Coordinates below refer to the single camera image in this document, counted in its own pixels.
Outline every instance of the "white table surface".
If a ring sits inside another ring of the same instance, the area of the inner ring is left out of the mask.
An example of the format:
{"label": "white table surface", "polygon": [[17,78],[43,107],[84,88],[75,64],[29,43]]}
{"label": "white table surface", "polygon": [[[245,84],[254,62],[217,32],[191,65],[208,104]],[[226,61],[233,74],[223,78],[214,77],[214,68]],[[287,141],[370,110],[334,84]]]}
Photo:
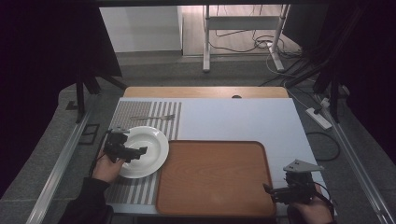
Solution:
{"label": "white table surface", "polygon": [[[298,159],[317,164],[290,98],[120,98],[121,101],[181,102],[177,140],[258,141],[265,147],[274,188],[287,186],[283,167]],[[320,172],[315,182],[325,186]],[[154,205],[111,204],[117,213],[158,214]],[[278,203],[276,215],[287,206]]]}

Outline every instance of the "striped mat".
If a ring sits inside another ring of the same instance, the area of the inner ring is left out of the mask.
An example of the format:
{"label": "striped mat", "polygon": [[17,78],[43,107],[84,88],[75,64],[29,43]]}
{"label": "striped mat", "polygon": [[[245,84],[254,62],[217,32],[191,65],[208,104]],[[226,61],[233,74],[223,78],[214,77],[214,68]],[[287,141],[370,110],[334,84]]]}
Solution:
{"label": "striped mat", "polygon": [[[165,134],[168,140],[176,140],[181,111],[181,102],[136,102],[119,101],[110,129],[130,129],[137,126],[154,127]],[[141,119],[129,117],[162,116],[175,114],[173,120]],[[107,203],[155,204],[159,172],[142,178],[129,179],[119,176],[105,192]]]}

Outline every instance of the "brown tray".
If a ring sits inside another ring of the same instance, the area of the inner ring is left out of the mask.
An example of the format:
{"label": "brown tray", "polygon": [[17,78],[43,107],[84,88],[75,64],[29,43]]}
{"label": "brown tray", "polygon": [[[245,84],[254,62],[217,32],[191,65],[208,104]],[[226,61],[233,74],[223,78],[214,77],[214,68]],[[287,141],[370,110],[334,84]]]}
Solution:
{"label": "brown tray", "polygon": [[276,206],[259,142],[170,141],[157,210],[165,215],[273,217]]}

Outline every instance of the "metal rod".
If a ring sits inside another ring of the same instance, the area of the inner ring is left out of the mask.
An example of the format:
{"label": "metal rod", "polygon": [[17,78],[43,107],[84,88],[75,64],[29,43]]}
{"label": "metal rod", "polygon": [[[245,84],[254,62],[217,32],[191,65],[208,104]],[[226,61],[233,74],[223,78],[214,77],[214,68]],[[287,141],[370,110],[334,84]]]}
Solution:
{"label": "metal rod", "polygon": [[52,172],[49,175],[46,185],[41,191],[40,196],[38,197],[35,207],[32,210],[29,218],[26,223],[37,224],[41,223],[44,219],[44,216],[47,214],[48,208],[50,207],[50,202],[52,197],[58,188],[58,185],[64,175],[64,171],[69,163],[76,145],[78,143],[78,139],[81,137],[82,132],[84,131],[84,127],[90,118],[95,101],[97,99],[97,95],[91,95],[89,99],[87,99],[87,111],[82,117],[82,120],[79,124],[76,125],[73,132],[70,134],[69,138],[64,145],[64,148],[59,155],[58,160],[53,166]]}
{"label": "metal rod", "polygon": [[364,169],[364,166],[361,164],[359,157],[357,156],[355,149],[350,144],[347,139],[347,135],[344,133],[341,125],[334,121],[332,115],[329,113],[327,109],[323,109],[323,114],[330,121],[333,126],[334,131],[337,134],[338,139],[340,140],[340,145],[342,146],[343,152],[348,160],[355,176],[361,184],[361,188],[366,194],[367,199],[372,205],[376,215],[378,216],[381,223],[391,224],[395,223],[395,219],[390,213],[387,204],[385,203],[381,193],[378,188],[373,183],[370,176],[367,174],[367,171]]}
{"label": "metal rod", "polygon": [[271,49],[276,52],[277,42],[279,41],[280,34],[282,33],[283,24],[285,24],[286,14],[288,13],[289,5],[285,5],[283,10],[280,12],[279,22],[274,35],[273,45]]}

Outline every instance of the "black sleeve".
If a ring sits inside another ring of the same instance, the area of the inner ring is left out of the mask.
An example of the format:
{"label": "black sleeve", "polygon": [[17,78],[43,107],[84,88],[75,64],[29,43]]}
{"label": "black sleeve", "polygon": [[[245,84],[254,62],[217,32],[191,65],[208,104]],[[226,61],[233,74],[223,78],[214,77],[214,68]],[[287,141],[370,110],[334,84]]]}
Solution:
{"label": "black sleeve", "polygon": [[104,195],[109,186],[102,180],[84,178],[80,194],[67,205],[59,223],[105,223],[109,210],[112,211]]}

